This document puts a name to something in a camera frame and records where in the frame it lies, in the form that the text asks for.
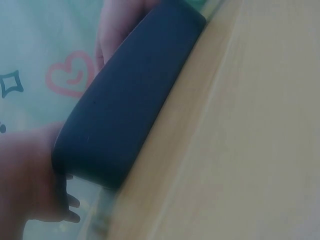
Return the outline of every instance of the wrist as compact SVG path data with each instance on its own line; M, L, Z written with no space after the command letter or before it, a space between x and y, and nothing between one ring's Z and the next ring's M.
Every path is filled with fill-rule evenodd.
M0 139L2 203L23 221L29 218L34 205L35 187L29 161L35 150L34 139L30 134L8 134Z

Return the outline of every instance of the light green fabric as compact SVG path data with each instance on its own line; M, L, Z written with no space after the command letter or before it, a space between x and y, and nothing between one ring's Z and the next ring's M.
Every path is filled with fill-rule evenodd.
M205 2L190 1L196 9ZM2 92L7 92L4 97L0 94L0 130L2 125L2 131L25 130L68 117L79 100L79 94L74 92L83 92L92 75L102 4L103 0L0 1L0 81L4 84ZM71 63L70 73L62 69L65 61ZM17 86L14 76L8 77L14 72L18 73L22 88L10 91L10 87ZM79 83L67 84L77 76ZM64 93L61 89L74 92ZM91 229L90 211L95 216L111 202L110 194L99 194L98 186L79 179L70 181L67 188L80 200L75 212L81 222L29 221L24 240L83 239L84 232ZM88 239L97 238L93 233L87 235Z

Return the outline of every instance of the finger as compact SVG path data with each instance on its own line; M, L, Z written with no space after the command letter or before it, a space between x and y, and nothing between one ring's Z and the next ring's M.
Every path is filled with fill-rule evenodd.
M74 176L73 176L72 174L66 174L66 175L65 175L65 178L66 178L67 180L72 180L72 179L74 179Z
M104 55L102 53L102 49L100 45L99 34L96 37L96 41L95 41L94 56L95 56L94 71L95 71L95 75L97 75L105 65Z
M143 0L105 0L99 25L99 44L105 64L144 13Z
M76 214L75 212L73 211L68 211L67 215L66 215L66 218L64 219L65 221L67 222L71 222L71 223L79 223L81 218L78 214Z
M73 208L80 207L80 201L76 199L74 196L71 196L70 194L68 194L67 198L68 198L68 204L70 207L73 207Z

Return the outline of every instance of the skin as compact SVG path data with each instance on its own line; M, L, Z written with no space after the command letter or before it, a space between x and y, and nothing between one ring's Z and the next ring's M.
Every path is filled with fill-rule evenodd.
M99 72L118 46L159 0L105 0L96 38ZM62 123L0 136L0 239L20 240L28 220L78 223L69 210L80 202L66 192L56 175L51 153Z

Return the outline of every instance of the fingertip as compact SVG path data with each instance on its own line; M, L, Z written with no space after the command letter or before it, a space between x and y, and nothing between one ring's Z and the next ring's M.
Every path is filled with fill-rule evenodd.
M69 210L68 215L67 215L65 220L67 222L77 224L77 223L79 223L81 221L81 218L80 218L80 216L78 214L76 214L75 212Z
M80 207L80 201L76 199L74 196L68 194L67 195L68 203L70 207L73 208L79 208Z

